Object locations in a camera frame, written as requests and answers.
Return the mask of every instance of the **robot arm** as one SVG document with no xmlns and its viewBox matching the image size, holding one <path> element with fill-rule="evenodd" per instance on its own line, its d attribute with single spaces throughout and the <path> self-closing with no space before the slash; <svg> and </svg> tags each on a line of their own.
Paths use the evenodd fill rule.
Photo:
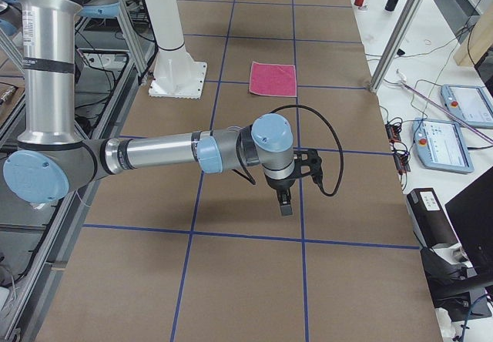
<svg viewBox="0 0 493 342">
<path fill-rule="evenodd" d="M 145 166 L 196 161 L 205 173 L 221 173 L 240 168 L 247 172 L 247 166 L 261 164 L 269 186 L 277 191 L 281 213 L 288 215 L 292 213 L 290 187 L 295 180 L 312 176 L 315 183 L 321 182 L 317 152 L 294 152 L 289 123 L 272 113 L 242 130 L 82 140 L 74 130 L 75 15 L 83 9 L 99 17 L 115 15 L 112 10 L 119 0 L 19 1 L 26 130 L 18 138 L 19 151 L 7 159 L 3 173 L 9 188 L 20 198 L 32 203 L 51 202 L 94 180 Z M 310 172 L 302 173 L 302 166 L 308 166 Z"/>
</svg>

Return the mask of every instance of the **device screen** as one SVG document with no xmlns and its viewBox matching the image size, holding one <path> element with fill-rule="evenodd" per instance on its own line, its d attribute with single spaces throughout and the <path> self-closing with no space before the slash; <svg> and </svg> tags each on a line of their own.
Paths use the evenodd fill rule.
<svg viewBox="0 0 493 342">
<path fill-rule="evenodd" d="M 465 167 L 461 142 L 454 124 L 423 121 L 431 160 L 442 165 Z"/>
<path fill-rule="evenodd" d="M 451 91 L 459 102 L 465 121 L 493 122 L 493 117 L 479 89 L 454 87 Z"/>
</svg>

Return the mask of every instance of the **white pillar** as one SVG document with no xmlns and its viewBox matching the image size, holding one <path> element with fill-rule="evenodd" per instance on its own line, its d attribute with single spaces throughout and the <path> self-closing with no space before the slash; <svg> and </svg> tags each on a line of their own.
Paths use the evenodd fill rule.
<svg viewBox="0 0 493 342">
<path fill-rule="evenodd" d="M 159 46 L 149 94 L 200 98 L 207 64 L 193 61 L 186 51 L 176 0 L 146 0 L 146 4 Z"/>
</svg>

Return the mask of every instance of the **black screen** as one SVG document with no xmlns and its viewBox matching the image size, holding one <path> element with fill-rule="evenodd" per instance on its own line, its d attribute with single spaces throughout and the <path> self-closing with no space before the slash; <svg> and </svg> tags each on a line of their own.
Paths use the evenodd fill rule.
<svg viewBox="0 0 493 342">
<path fill-rule="evenodd" d="M 493 168 L 451 199 L 445 209 L 477 273 L 493 271 Z"/>
</svg>

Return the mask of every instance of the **square cloth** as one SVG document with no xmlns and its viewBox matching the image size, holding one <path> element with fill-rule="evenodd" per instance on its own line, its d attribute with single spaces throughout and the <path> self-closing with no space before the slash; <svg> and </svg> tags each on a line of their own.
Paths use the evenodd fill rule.
<svg viewBox="0 0 493 342">
<path fill-rule="evenodd" d="M 252 62 L 250 92 L 259 96 L 296 97 L 296 68 L 294 65 Z"/>
</svg>

